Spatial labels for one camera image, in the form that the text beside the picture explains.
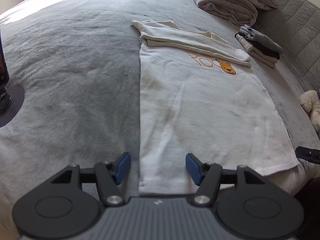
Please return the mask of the white cream sweatshirt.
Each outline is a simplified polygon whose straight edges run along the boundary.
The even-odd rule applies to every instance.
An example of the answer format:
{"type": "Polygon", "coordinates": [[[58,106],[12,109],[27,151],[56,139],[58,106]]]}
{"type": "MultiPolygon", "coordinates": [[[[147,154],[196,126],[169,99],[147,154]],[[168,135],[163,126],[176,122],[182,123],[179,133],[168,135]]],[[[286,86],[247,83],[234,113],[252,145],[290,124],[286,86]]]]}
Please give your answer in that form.
{"type": "Polygon", "coordinates": [[[133,21],[140,33],[139,193],[191,194],[192,153],[263,176],[298,166],[284,123],[249,56],[210,31],[133,21]]]}

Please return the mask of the white plush toy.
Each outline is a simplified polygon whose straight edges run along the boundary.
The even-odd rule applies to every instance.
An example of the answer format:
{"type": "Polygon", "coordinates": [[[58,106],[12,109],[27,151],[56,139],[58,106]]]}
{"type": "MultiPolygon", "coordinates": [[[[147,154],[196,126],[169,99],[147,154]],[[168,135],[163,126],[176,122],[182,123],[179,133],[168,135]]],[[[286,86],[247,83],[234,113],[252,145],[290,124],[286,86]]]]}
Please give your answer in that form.
{"type": "Polygon", "coordinates": [[[299,98],[299,104],[308,114],[309,119],[317,133],[320,126],[320,105],[319,96],[315,90],[304,92],[299,98]]]}

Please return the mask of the folded beige garment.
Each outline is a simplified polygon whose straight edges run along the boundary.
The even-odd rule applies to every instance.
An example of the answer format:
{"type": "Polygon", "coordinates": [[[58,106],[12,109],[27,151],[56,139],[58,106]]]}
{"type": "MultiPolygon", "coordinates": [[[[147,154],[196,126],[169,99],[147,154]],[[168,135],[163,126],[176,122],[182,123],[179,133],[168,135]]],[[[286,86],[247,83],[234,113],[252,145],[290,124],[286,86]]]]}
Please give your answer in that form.
{"type": "Polygon", "coordinates": [[[255,59],[261,61],[262,63],[268,65],[270,68],[275,68],[278,60],[275,57],[270,57],[264,55],[261,51],[255,48],[252,44],[250,44],[243,36],[240,34],[235,34],[235,38],[239,41],[239,43],[243,46],[245,51],[254,57],[255,59]]]}

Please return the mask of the folded black garment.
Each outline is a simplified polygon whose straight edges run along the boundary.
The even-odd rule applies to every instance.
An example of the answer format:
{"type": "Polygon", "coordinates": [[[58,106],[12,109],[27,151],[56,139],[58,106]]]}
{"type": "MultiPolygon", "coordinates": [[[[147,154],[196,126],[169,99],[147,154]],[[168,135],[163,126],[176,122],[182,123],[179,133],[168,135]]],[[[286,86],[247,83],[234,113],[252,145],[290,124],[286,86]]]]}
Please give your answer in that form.
{"type": "Polygon", "coordinates": [[[280,54],[277,51],[268,49],[267,47],[265,47],[264,45],[260,44],[259,42],[256,41],[251,41],[247,38],[245,38],[250,44],[252,44],[255,48],[257,48],[259,51],[261,51],[264,55],[270,56],[270,57],[275,57],[276,59],[280,59],[280,54]]]}

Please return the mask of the grey bed blanket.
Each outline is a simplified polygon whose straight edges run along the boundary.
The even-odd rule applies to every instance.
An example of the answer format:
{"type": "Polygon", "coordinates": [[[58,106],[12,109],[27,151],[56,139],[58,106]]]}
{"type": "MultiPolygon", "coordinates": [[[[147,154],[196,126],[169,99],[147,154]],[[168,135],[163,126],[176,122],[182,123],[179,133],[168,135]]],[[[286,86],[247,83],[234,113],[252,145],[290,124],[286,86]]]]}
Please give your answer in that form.
{"type": "MultiPolygon", "coordinates": [[[[303,221],[293,196],[319,166],[263,176],[238,165],[212,207],[191,194],[139,193],[140,33],[133,21],[171,21],[210,31],[245,52],[239,28],[192,0],[27,0],[41,9],[1,27],[11,80],[25,98],[1,127],[1,232],[20,239],[292,239],[303,221]],[[125,204],[103,206],[80,169],[131,155],[118,186],[125,204]]],[[[303,87],[281,61],[251,68],[284,123],[291,144],[317,149],[319,138],[299,105],[303,87]]]]}

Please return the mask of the grey quilted headboard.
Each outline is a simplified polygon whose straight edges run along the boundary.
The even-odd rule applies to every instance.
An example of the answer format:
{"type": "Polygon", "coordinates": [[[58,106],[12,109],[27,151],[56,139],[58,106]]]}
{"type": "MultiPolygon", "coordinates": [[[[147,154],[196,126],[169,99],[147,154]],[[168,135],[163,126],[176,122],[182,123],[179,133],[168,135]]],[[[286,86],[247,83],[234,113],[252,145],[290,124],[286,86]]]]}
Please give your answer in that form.
{"type": "Polygon", "coordinates": [[[280,56],[305,90],[319,91],[319,7],[307,0],[274,0],[276,9],[259,11],[254,28],[279,44],[280,56]]]}

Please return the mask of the folded grey garment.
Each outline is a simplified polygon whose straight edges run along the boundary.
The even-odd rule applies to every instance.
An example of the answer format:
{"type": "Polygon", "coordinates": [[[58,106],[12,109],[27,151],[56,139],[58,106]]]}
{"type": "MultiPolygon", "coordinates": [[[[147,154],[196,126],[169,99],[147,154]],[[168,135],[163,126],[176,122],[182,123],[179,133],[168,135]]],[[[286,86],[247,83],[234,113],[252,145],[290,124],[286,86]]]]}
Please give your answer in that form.
{"type": "Polygon", "coordinates": [[[283,49],[279,44],[274,42],[268,36],[264,35],[263,33],[251,28],[248,25],[243,25],[239,29],[239,33],[244,35],[244,37],[252,42],[259,43],[260,45],[264,46],[265,48],[278,52],[279,54],[283,53],[283,49]]]}

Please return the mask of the black smartphone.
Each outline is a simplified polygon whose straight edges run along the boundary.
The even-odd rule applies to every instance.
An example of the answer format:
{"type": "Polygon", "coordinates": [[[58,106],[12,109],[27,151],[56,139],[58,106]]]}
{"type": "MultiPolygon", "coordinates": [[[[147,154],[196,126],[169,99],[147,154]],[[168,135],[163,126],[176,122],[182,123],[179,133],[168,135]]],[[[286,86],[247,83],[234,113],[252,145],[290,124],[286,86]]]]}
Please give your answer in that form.
{"type": "Polygon", "coordinates": [[[0,87],[3,88],[9,82],[9,73],[5,62],[2,41],[0,38],[0,87]]]}

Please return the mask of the folded grey pink quilt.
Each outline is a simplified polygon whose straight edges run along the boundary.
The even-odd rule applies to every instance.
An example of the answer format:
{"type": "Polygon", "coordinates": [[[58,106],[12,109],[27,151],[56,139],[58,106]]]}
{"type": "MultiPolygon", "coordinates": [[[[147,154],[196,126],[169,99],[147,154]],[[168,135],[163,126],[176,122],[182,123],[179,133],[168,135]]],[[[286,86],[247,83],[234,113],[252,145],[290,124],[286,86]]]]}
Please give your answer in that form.
{"type": "Polygon", "coordinates": [[[249,0],[193,0],[197,7],[234,25],[252,26],[258,18],[254,4],[249,0]]]}

